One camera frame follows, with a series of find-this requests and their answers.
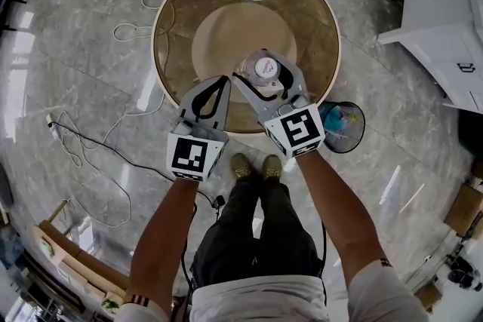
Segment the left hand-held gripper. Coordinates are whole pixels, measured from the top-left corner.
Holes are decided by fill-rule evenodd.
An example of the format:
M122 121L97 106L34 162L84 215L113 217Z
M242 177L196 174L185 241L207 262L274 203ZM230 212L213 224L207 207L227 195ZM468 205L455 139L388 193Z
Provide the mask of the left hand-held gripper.
M187 120L176 121L167 144L166 168L176 178L203 182L213 172L229 141L223 130L230 92L229 77L216 76L197 84L183 96L179 116ZM207 126L188 120L201 121Z

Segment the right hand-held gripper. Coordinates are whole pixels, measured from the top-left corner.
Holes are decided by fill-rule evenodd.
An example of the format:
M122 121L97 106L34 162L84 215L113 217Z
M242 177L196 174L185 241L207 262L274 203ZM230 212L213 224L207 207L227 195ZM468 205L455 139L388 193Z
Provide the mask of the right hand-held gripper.
M266 135L287 158L316 150L325 139L318 107L310 103L303 72L282 55L275 87L253 86L243 75L233 73L233 83L262 121Z

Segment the black wire trash bin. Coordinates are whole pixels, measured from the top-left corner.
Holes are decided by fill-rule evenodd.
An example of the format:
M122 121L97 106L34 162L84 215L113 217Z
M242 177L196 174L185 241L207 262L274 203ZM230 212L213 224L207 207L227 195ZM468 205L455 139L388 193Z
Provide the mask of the black wire trash bin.
M360 107L355 103L343 101L338 102L337 104L340 105L343 116L346 119L346 126L341 132L338 133L325 131L324 144L334 153L346 154L354 150L364 136L365 115Z

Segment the person's right forearm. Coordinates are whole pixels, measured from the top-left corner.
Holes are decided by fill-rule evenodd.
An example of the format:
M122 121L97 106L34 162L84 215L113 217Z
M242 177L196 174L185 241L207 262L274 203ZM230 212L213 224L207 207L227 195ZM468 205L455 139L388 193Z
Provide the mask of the person's right forearm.
M297 164L349 285L364 267L386 257L373 220L358 196L319 152L297 157Z

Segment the person's left forearm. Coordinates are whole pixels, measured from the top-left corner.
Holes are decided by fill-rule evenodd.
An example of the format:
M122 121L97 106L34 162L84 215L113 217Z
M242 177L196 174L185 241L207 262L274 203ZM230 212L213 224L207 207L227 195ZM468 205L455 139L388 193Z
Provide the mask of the person's left forearm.
M134 251L127 299L142 296L171 314L172 293L192 221L198 183L176 179Z

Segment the round glass table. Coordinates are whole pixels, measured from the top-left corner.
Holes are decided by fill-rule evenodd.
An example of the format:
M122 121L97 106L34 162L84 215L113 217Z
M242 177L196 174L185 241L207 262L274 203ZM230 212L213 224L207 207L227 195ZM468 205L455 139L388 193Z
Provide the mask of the round glass table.
M265 48L296 64L321 103L340 67L340 32L326 0L164 0L151 34L159 83L175 106L201 81L238 71Z

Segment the person's left shoe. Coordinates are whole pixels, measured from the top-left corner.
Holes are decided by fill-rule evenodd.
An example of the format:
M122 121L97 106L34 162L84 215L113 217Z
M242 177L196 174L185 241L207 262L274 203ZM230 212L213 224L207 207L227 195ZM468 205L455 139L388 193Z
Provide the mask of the person's left shoe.
M242 153L236 153L231 157L230 168L236 180L251 177L253 174L253 168L250 161Z

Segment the person's shoe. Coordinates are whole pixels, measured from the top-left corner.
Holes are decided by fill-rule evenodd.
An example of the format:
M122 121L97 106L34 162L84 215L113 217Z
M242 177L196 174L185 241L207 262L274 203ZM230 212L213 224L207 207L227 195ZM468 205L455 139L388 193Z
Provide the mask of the person's shoe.
M253 168L250 161L242 153L236 153L231 157L230 168L236 180L251 177L253 174Z
M264 180L273 179L279 181L282 173L281 160L277 155L265 157L262 165L262 178Z

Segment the person's right shoe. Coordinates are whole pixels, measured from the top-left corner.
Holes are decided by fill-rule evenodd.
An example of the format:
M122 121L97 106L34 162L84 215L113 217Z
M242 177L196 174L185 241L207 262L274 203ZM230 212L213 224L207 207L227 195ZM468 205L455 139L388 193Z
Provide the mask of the person's right shoe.
M279 181L282 173L281 160L277 155L265 157L262 165L262 178L264 180L273 179Z

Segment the person's dark trousers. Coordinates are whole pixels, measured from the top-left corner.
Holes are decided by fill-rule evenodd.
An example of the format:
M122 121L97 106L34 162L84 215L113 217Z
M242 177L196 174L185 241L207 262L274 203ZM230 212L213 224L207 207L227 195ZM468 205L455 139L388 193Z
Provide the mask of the person's dark trousers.
M258 174L235 182L192 264L195 288L262 276L319 278L322 269L315 243L292 206L288 187Z

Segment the white sink cabinet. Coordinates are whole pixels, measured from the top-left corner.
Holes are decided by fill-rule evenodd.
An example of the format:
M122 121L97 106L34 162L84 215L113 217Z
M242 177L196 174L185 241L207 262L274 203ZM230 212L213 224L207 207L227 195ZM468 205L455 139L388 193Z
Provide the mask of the white sink cabinet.
M377 40L410 51L445 92L446 106L483 114L483 0L404 0L400 28Z

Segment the light wooden furniture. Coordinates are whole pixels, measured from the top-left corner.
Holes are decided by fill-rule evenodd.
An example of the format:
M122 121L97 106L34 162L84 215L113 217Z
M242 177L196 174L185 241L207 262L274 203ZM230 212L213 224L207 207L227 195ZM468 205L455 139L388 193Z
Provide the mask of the light wooden furniture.
M35 225L32 232L37 247L56 268L68 266L66 273L73 273L75 279L83 277L105 294L111 292L121 299L125 297L128 278L84 251L49 221Z

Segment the person's white shirt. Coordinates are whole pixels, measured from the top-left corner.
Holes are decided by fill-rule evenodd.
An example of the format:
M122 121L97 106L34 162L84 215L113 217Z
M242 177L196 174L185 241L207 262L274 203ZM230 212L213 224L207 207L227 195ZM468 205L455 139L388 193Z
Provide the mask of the person's white shirt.
M385 259L349 284L349 322L429 322L420 300ZM189 322L331 322L320 278L276 275L198 288Z

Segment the grey padded object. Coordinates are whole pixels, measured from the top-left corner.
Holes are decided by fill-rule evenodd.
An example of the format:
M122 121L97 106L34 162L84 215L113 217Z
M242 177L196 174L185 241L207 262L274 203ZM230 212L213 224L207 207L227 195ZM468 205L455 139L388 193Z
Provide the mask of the grey padded object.
M9 209L14 205L14 198L3 165L0 163L0 203L3 208Z

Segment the black equipment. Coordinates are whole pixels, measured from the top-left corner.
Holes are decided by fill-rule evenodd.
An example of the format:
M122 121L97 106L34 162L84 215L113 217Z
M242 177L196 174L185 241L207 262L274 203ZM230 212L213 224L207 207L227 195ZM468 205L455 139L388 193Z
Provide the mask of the black equipment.
M463 257L456 257L451 264L448 280L457 284L459 288L470 290L477 287L479 283L478 275L474 267Z

